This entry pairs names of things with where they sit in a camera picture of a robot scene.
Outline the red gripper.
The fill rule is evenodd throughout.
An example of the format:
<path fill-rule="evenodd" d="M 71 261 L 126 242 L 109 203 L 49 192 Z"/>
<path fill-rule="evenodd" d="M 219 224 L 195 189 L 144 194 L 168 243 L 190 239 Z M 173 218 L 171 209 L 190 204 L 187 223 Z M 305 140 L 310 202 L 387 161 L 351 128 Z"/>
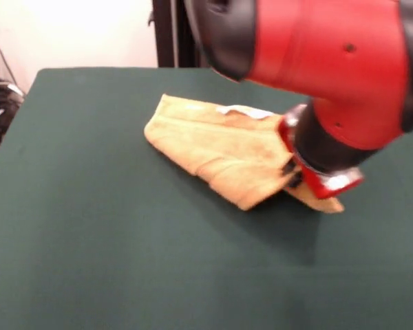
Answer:
<path fill-rule="evenodd" d="M 295 173 L 288 181 L 288 188 L 295 189 L 302 182 L 305 182 L 313 195 L 318 199 L 336 197 L 358 186 L 364 180 L 364 176 L 357 167 L 350 167 L 332 173 L 323 173 L 312 168 L 303 159 L 295 148 L 295 137 L 299 120 L 307 107 L 306 104 L 296 105 L 283 115 L 279 123 L 279 136 L 287 151 L 292 154 L 291 159 L 281 168 L 280 174 L 289 175 Z M 301 168 L 301 173 L 296 173 L 298 166 Z"/>

